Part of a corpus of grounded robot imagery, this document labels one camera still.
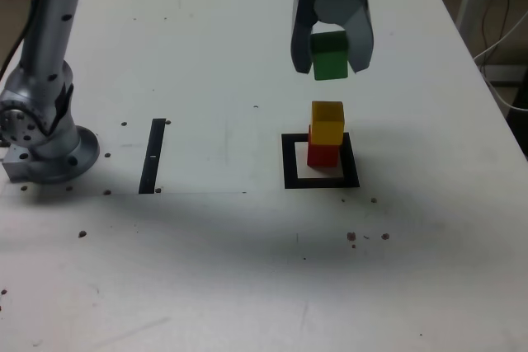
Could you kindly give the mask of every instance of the black tape strip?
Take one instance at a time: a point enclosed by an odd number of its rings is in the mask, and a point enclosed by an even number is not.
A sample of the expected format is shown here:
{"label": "black tape strip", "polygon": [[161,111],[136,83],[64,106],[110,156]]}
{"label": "black tape strip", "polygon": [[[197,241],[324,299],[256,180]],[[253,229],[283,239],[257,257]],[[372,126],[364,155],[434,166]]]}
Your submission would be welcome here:
{"label": "black tape strip", "polygon": [[139,183],[140,194],[154,194],[164,131],[165,119],[153,119],[150,127],[150,136],[148,137],[143,172],[141,173],[141,182]]}

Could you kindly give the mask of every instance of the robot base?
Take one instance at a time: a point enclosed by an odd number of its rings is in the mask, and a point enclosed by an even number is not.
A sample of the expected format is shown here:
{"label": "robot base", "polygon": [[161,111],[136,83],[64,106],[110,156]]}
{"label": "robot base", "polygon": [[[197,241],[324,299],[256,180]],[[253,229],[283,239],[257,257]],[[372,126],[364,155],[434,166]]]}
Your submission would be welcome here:
{"label": "robot base", "polygon": [[69,181],[83,174],[99,157],[96,135],[84,127],[76,127],[79,144],[65,156],[36,159],[29,150],[12,145],[3,159],[3,167],[13,182],[32,181],[41,184]]}

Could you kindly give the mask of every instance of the white table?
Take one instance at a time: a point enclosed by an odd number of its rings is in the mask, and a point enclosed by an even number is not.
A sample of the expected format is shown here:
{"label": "white table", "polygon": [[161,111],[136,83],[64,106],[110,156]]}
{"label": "white table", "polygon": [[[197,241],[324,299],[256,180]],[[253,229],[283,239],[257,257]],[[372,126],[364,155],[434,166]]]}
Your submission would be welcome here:
{"label": "white table", "polygon": [[[101,157],[2,173],[2,352],[526,349],[528,166],[441,0],[370,0],[371,66],[331,82],[294,71],[292,3],[80,1]],[[361,188],[284,190],[314,100],[343,101]],[[157,117],[163,192],[138,195]]]}

